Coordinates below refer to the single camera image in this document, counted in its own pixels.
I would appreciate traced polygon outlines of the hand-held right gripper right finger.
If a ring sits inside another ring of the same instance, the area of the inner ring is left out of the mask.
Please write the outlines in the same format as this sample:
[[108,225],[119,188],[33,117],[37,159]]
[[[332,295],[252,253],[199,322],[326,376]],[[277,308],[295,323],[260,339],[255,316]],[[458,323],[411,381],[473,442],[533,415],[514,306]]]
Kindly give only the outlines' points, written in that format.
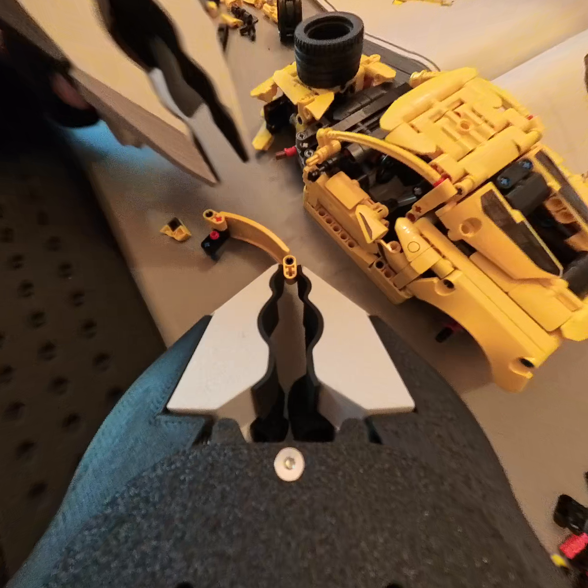
[[368,313],[307,268],[298,280],[305,310],[316,317],[307,366],[318,413],[338,432],[349,419],[413,412],[415,401]]

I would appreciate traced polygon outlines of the grey desk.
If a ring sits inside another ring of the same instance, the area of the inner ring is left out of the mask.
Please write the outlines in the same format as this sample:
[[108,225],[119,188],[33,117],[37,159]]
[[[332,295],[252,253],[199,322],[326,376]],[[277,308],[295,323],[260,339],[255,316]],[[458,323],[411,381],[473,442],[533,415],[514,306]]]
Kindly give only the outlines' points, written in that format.
[[[143,291],[74,257],[77,230],[55,254],[76,270],[61,306],[71,323],[48,384],[63,398],[93,394],[111,409],[77,464],[63,508],[13,578],[18,587],[569,587],[512,492],[483,428],[452,388],[489,383],[481,349],[465,334],[433,342],[440,314],[410,303],[394,310],[343,260],[300,204],[300,180],[275,164],[224,166],[225,184],[197,188],[168,164],[121,164],[112,193],[128,253],[139,257]],[[216,264],[202,254],[152,254],[151,221],[173,207],[228,205],[290,239],[329,285],[369,314],[375,343],[399,369],[417,412],[352,420],[334,441],[295,443],[307,471],[280,481],[271,461],[284,442],[247,444],[232,422],[172,416],[171,387],[203,346],[212,309],[238,288],[238,246]],[[392,318],[392,326],[384,319]]]

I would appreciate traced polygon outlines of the yellow toy brick car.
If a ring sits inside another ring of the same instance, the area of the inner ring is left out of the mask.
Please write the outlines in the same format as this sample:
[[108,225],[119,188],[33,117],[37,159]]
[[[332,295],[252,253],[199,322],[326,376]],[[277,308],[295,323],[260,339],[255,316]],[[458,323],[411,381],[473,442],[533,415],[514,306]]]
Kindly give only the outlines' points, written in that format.
[[461,327],[497,386],[522,391],[564,341],[587,340],[587,180],[537,116],[474,68],[397,71],[361,55],[321,88],[302,63],[251,91],[252,144],[292,126],[303,205],[393,304]]

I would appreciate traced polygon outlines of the open instruction booklet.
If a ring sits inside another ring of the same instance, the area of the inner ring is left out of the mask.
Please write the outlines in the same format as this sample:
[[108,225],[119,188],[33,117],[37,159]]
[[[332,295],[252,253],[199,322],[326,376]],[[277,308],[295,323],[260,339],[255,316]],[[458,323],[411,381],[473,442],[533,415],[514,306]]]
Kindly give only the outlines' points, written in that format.
[[368,42],[430,70],[488,79],[587,34],[587,1],[316,1],[364,22]]

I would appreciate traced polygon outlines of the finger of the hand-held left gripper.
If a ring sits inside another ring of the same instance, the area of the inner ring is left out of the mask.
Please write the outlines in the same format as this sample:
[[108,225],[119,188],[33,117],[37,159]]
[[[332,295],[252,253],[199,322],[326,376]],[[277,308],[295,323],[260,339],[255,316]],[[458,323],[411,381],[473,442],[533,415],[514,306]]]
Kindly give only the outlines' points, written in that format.
[[148,145],[214,185],[218,177],[187,119],[165,105],[149,75],[115,42],[103,1],[18,1],[18,31],[66,63],[74,86],[123,144]]
[[173,105],[186,121],[210,114],[241,161],[249,160],[238,93],[217,39],[217,28],[201,1],[156,1],[166,19],[155,50]]

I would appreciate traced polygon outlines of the pile of yellow black bricks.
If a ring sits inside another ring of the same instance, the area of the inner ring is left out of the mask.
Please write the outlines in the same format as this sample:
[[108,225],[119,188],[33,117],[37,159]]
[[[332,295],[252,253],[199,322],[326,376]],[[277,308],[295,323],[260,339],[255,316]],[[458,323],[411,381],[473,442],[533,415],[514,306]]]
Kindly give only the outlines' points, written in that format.
[[201,1],[201,4],[220,28],[239,31],[253,42],[259,17],[277,23],[277,1]]

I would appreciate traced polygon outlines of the person's left hand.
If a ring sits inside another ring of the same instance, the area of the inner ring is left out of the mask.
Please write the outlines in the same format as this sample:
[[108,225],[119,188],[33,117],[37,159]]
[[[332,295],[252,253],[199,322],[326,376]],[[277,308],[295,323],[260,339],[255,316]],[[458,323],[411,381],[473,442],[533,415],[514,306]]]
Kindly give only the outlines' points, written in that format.
[[56,98],[54,107],[55,120],[69,128],[84,128],[97,124],[100,116],[71,84],[70,80],[60,73],[53,74],[51,90]]

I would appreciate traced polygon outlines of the pile of red black bricks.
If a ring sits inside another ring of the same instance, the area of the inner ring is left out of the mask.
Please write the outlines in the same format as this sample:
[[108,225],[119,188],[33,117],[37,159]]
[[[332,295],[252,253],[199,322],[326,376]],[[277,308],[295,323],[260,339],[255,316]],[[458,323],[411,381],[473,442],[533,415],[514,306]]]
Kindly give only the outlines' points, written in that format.
[[587,506],[561,494],[553,511],[553,521],[568,535],[551,555],[552,562],[566,574],[572,587],[587,587]]

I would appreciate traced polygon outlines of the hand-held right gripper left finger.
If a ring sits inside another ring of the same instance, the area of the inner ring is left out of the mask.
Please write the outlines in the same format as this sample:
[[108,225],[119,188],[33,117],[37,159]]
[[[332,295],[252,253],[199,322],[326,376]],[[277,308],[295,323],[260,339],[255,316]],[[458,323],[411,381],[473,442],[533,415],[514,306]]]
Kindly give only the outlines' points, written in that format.
[[283,293],[273,265],[215,310],[166,405],[174,415],[234,420],[247,442],[279,395],[270,337]]

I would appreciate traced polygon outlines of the small black brick red pin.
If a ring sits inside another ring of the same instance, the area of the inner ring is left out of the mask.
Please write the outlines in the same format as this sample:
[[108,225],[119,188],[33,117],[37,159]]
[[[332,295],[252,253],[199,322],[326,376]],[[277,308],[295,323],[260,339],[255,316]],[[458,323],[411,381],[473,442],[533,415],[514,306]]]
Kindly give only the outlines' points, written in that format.
[[219,260],[224,244],[231,238],[229,229],[211,229],[209,234],[202,240],[201,249],[207,257],[214,262]]

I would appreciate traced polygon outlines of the yellow toy bracket piece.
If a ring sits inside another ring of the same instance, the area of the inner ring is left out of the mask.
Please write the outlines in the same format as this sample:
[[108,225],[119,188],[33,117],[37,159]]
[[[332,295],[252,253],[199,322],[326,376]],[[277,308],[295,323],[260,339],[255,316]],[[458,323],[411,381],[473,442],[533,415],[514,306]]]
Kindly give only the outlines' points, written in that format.
[[190,232],[190,230],[177,217],[173,217],[165,225],[163,225],[159,229],[159,233],[179,243],[186,242],[192,237],[192,233]]

